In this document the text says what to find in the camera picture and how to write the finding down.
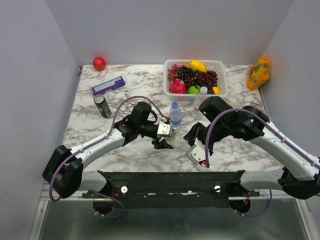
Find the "blue bottle cap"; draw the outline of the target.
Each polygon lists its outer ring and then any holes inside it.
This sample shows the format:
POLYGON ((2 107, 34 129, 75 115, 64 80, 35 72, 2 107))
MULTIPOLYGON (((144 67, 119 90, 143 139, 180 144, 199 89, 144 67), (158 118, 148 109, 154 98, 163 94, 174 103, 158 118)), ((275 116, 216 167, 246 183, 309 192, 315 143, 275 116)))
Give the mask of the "blue bottle cap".
POLYGON ((172 107, 173 109, 178 108, 178 107, 179 107, 178 102, 176 102, 176 101, 172 102, 171 107, 172 107))

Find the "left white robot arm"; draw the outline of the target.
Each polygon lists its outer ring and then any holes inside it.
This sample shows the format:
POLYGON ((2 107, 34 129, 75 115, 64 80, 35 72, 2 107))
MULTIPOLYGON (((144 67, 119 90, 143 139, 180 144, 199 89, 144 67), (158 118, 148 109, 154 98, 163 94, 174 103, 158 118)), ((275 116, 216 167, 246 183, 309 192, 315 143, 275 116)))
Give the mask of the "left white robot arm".
POLYGON ((53 202, 66 199, 76 191, 94 191, 104 198, 110 194, 111 185, 102 173, 85 172, 95 160, 122 148, 138 136, 151 138, 154 149, 172 149, 166 138, 173 133, 168 117, 149 120, 156 116, 151 105, 138 102, 131 113, 120 121, 113 121, 111 129, 86 143, 67 148, 58 146, 50 157, 42 177, 49 184, 49 198, 53 202))

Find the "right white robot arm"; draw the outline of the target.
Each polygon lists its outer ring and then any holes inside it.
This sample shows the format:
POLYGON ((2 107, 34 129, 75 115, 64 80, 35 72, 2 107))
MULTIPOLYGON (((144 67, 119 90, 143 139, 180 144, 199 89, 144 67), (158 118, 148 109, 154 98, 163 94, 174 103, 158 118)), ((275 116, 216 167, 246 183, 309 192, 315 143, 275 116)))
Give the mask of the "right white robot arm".
POLYGON ((287 138, 259 109, 232 108, 221 97, 211 96, 200 104, 199 110, 210 125, 198 122, 183 137, 191 147, 187 154, 194 164, 209 168, 213 145, 232 136, 260 147, 283 165, 270 171, 238 171, 238 179, 230 183, 234 195, 254 190, 280 190, 302 200, 319 195, 319 157, 287 138))

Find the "blue small water bottle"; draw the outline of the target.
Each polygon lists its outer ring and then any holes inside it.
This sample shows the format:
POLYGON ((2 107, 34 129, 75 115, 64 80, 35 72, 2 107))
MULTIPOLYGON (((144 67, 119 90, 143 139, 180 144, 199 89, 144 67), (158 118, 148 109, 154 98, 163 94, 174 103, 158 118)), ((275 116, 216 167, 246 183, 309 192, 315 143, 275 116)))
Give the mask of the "blue small water bottle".
POLYGON ((178 126, 181 124, 182 112, 181 112, 180 106, 178 108, 172 108, 171 106, 169 110, 169 120, 170 120, 170 124, 173 126, 178 126))

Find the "clear red-label water bottle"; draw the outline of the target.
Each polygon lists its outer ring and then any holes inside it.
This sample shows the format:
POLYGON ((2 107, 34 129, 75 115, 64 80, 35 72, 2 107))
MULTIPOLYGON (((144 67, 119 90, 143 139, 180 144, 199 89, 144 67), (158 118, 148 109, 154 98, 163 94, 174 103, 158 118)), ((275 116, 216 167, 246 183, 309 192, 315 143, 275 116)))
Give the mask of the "clear red-label water bottle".
POLYGON ((208 98, 208 94, 206 95, 201 95, 200 93, 197 94, 194 98, 194 102, 193 102, 193 115, 194 116, 200 116, 202 113, 199 110, 200 105, 208 98))

